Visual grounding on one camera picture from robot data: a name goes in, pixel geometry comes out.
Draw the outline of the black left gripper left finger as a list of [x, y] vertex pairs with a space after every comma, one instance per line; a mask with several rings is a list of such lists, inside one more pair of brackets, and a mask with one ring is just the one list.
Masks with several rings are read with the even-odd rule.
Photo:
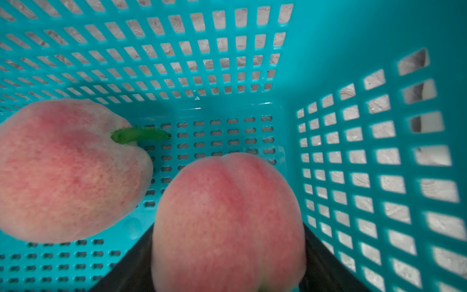
[[155, 292], [152, 274], [153, 225], [89, 292]]

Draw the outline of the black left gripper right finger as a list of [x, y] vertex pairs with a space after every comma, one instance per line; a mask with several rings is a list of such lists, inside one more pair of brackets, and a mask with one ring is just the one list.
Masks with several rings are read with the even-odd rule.
[[301, 292], [370, 292], [305, 226], [306, 272]]

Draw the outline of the pink peach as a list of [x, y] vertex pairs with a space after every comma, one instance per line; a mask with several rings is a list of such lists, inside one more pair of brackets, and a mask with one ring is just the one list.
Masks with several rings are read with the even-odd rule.
[[137, 143], [169, 138], [89, 100], [26, 105], [1, 124], [1, 231], [62, 243], [106, 230], [150, 186], [153, 162]]
[[158, 292], [290, 292], [306, 270], [297, 198], [247, 153], [186, 166], [165, 190], [153, 228]]

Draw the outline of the teal plastic basket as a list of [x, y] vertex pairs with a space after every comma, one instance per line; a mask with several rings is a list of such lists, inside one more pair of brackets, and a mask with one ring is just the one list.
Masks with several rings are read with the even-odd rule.
[[88, 99], [132, 125], [154, 174], [115, 226], [1, 234], [1, 290], [87, 292], [188, 164], [272, 164], [305, 226], [371, 292], [467, 289], [465, 1], [2, 1], [1, 119]]

